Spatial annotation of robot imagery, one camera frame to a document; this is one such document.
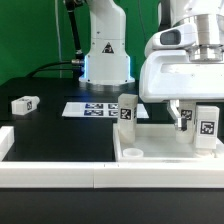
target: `black table surface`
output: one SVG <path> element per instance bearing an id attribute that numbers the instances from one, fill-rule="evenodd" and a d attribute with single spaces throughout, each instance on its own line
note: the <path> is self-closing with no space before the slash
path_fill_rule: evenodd
<path id="1" fill-rule="evenodd" d="M 38 110 L 12 116 L 11 101 L 26 95 L 40 97 Z M 61 114 L 68 101 L 119 95 L 81 90 L 71 79 L 9 80 L 0 87 L 0 125 L 15 127 L 15 144 L 4 162 L 114 161 L 116 119 Z M 222 224 L 223 211 L 223 189 L 0 189 L 2 224 Z"/>
<path id="2" fill-rule="evenodd" d="M 116 118 L 66 118 L 62 112 L 67 102 L 117 103 L 120 94 L 86 91 L 72 79 L 11 79 L 0 87 L 0 125 L 15 128 L 4 161 L 114 161 Z M 11 101 L 22 96 L 38 96 L 38 109 L 12 115 Z"/>

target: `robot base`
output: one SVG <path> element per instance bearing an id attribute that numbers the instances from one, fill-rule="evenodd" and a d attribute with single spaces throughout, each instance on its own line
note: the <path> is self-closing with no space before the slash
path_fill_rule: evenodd
<path id="1" fill-rule="evenodd" d="M 135 80 L 133 79 L 133 81 L 129 81 L 127 83 L 119 85 L 101 85 L 80 81 L 79 86 L 81 88 L 99 92 L 120 92 L 133 89 L 135 87 Z"/>

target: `white block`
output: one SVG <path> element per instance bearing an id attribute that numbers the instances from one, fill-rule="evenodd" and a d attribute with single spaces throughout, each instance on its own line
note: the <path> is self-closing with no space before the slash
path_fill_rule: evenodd
<path id="1" fill-rule="evenodd" d="M 218 107 L 197 106 L 197 128 L 194 135 L 194 145 L 196 149 L 216 149 L 218 120 Z"/>
<path id="2" fill-rule="evenodd" d="M 118 130 L 122 142 L 135 141 L 138 96 L 121 94 L 118 98 Z"/>
<path id="3" fill-rule="evenodd" d="M 14 143 L 14 128 L 3 126 L 0 129 L 0 161 L 2 161 Z"/>
<path id="4" fill-rule="evenodd" d="M 195 132 L 195 110 L 196 102 L 184 102 L 180 101 L 180 106 L 178 108 L 181 117 L 187 119 L 187 130 L 186 131 L 176 131 L 176 140 L 179 143 L 193 143 L 194 132 Z"/>
<path id="5" fill-rule="evenodd" d="M 25 115 L 33 110 L 37 109 L 37 104 L 40 99 L 36 96 L 24 96 L 11 102 L 12 114 Z"/>

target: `white platform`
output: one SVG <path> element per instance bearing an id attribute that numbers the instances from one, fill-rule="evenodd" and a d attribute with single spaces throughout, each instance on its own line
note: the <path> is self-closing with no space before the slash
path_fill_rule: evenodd
<path id="1" fill-rule="evenodd" d="M 224 145 L 217 139 L 216 150 L 208 157 L 198 158 L 192 144 L 176 141 L 174 125 L 170 124 L 137 124 L 136 139 L 133 144 L 120 142 L 118 127 L 114 125 L 114 147 L 118 162 L 203 162 L 219 161 L 224 158 Z M 125 149 L 140 149 L 144 157 L 125 157 Z"/>
<path id="2" fill-rule="evenodd" d="M 158 141 L 152 136 L 153 147 L 139 160 L 122 158 L 122 149 L 117 151 L 119 137 L 117 125 L 114 125 L 114 141 L 117 162 L 78 163 L 78 162 L 0 162 L 0 188 L 224 188 L 224 159 L 193 157 L 191 147 L 183 147 L 178 152 L 167 147 L 170 131 L 163 134 L 164 140 Z M 140 133 L 148 138 L 151 125 L 137 125 Z M 223 145 L 218 142 L 220 155 Z"/>

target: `cable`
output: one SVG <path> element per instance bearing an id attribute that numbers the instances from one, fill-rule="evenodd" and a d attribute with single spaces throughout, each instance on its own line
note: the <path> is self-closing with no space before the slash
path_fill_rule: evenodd
<path id="1" fill-rule="evenodd" d="M 42 65 L 40 66 L 39 68 L 35 69 L 34 71 L 28 73 L 26 75 L 27 78 L 32 78 L 37 72 L 39 72 L 40 70 L 43 70 L 45 68 L 48 68 L 48 67 L 51 67 L 51 66 L 56 66 L 56 65 L 72 65 L 72 62 L 71 61 L 60 61 L 60 62 L 53 62 L 53 63 L 49 63 L 49 64 L 46 64 L 46 65 Z"/>
<path id="2" fill-rule="evenodd" d="M 74 45 L 76 49 L 76 59 L 83 59 L 84 55 L 82 53 L 78 27 L 77 27 L 76 18 L 74 15 L 74 12 L 77 6 L 74 4 L 74 0 L 65 0 L 64 3 L 68 12 L 68 16 L 69 16 L 69 20 L 70 20 L 70 24 L 72 28 L 72 36 L 73 36 L 73 41 L 74 41 Z"/>
<path id="3" fill-rule="evenodd" d="M 52 68 L 52 69 L 39 69 L 33 73 L 32 77 L 37 74 L 38 72 L 51 72 L 51 71 L 73 71 L 72 68 Z"/>
<path id="4" fill-rule="evenodd" d="M 146 31 L 145 31 L 143 18 L 142 18 L 142 9 L 141 9 L 141 1 L 140 0 L 138 0 L 138 14 L 139 14 L 139 19 L 140 19 L 140 23 L 141 23 L 142 32 L 143 32 L 144 41 L 146 44 L 148 39 L 147 39 Z"/>
<path id="5" fill-rule="evenodd" d="M 60 34 L 60 25 L 59 25 L 59 13 L 58 13 L 58 0 L 55 0 L 55 21 L 56 21 L 56 30 L 58 38 L 58 56 L 59 61 L 62 61 L 62 47 L 61 47 L 61 34 Z"/>

